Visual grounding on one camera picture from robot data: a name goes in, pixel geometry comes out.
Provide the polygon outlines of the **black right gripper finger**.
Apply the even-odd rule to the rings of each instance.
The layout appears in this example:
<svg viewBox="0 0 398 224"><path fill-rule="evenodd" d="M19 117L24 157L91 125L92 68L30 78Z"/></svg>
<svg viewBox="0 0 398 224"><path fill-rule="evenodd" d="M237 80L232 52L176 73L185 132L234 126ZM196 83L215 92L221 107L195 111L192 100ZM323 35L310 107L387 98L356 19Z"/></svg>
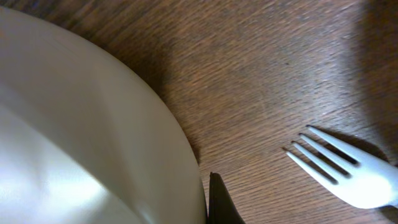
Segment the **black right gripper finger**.
<svg viewBox="0 0 398 224"><path fill-rule="evenodd" d="M238 213L221 176L210 174L209 224L245 224Z"/></svg>

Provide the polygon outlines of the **white plastic fork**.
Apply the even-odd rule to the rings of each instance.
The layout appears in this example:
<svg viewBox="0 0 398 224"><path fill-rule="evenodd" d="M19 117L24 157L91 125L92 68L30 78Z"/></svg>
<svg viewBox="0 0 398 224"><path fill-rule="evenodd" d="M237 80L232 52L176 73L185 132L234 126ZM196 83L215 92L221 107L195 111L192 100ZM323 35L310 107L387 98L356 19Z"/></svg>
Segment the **white plastic fork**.
<svg viewBox="0 0 398 224"><path fill-rule="evenodd" d="M308 136L301 134L300 137L307 144L347 172L346 175L342 174L299 143L293 142L292 145L298 151L318 166L323 172L330 175L331 178L328 179L295 154L287 151L286 155L308 175L314 178L333 195L356 208L372 209L385 206L397 207L397 167L321 131L318 128L313 126L307 126L307 128L312 133L337 148L337 150L356 161L352 164Z"/></svg>

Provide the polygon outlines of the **cream bowl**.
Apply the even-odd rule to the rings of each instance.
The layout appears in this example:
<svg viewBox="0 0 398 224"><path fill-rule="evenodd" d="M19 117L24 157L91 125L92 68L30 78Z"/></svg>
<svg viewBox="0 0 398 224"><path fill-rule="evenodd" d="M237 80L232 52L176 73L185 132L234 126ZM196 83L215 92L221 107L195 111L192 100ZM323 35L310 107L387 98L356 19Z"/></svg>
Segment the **cream bowl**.
<svg viewBox="0 0 398 224"><path fill-rule="evenodd" d="M1 222L205 223L177 120L130 68L1 8Z"/></svg>

